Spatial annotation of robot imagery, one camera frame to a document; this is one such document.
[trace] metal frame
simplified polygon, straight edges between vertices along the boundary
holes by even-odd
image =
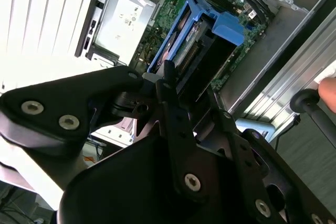
[[[283,34],[283,42],[276,41],[277,38],[268,41],[268,36],[271,36],[272,39],[271,31],[275,33],[279,29],[282,29],[281,32],[286,31],[282,26],[279,26],[281,25],[279,21],[271,24],[270,30],[268,30],[269,34],[266,38],[253,47],[249,55],[222,87],[220,94],[227,110],[236,116],[241,116],[244,113],[248,115],[249,110],[246,109],[256,98],[260,98],[261,95],[267,95],[267,92],[263,91],[264,88],[282,71],[287,62],[293,58],[295,53],[300,50],[300,47],[320,27],[321,23],[330,15],[335,6],[336,0],[320,0],[291,35],[287,35],[286,37],[286,34]],[[283,19],[283,26],[286,24],[289,25],[290,23],[288,22],[292,22],[292,19],[295,17],[295,15],[292,16],[288,12],[290,10],[282,9],[276,16],[276,19]]]

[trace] screw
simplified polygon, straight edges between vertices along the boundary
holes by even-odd
[[[199,191],[201,189],[201,182],[194,174],[188,173],[185,175],[184,182],[192,191]]]
[[[79,120],[73,115],[63,115],[58,120],[59,126],[65,130],[75,130],[79,126]]]
[[[26,114],[38,115],[42,113],[42,111],[44,110],[44,107],[41,103],[37,101],[27,101],[21,105],[21,109]]]
[[[316,214],[312,214],[311,218],[313,219],[313,221],[315,222],[315,224],[323,224],[323,222],[320,219],[320,217],[318,217]]]
[[[269,209],[268,205],[261,199],[256,200],[256,207],[258,211],[266,218],[269,218],[271,216],[271,210]]]
[[[168,89],[170,89],[171,87],[170,87],[170,85],[169,84],[167,84],[167,83],[164,83],[163,84],[166,88],[168,88]]]
[[[135,79],[138,78],[138,76],[135,73],[132,73],[132,72],[129,72],[128,75],[132,78],[135,78]]]
[[[228,119],[231,118],[231,115],[230,115],[229,113],[227,113],[226,111],[225,111],[223,114],[224,114],[224,116],[225,116],[226,118],[228,118]]]
[[[259,136],[259,134],[257,133],[257,132],[252,132],[252,135],[256,138],[256,139],[259,139],[260,138],[260,136]]]

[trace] black plastic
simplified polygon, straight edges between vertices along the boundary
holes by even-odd
[[[296,93],[290,101],[291,109],[296,113],[306,112],[336,148],[336,125],[327,114],[317,105],[320,97],[317,90],[305,89]]]
[[[71,158],[80,152],[89,132],[122,120],[111,112],[117,95],[139,92],[142,86],[136,71],[120,66],[8,91],[0,97],[0,134],[31,150]],[[31,100],[44,106],[41,114],[21,110],[22,103]],[[79,127],[63,129],[58,123],[63,115],[75,116]]]

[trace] motherboard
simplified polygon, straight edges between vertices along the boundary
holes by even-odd
[[[169,33],[179,11],[186,0],[164,0],[162,6],[154,17],[154,24],[148,27],[140,40],[139,46],[131,62],[139,72],[145,72],[151,63],[161,44]],[[214,90],[219,90],[226,82],[230,74],[235,70],[243,58],[247,55],[253,44],[263,38],[266,29],[265,24],[260,24],[256,13],[244,0],[206,0],[218,12],[229,12],[239,18],[244,26],[245,40],[237,47],[228,60],[221,67],[212,81]]]

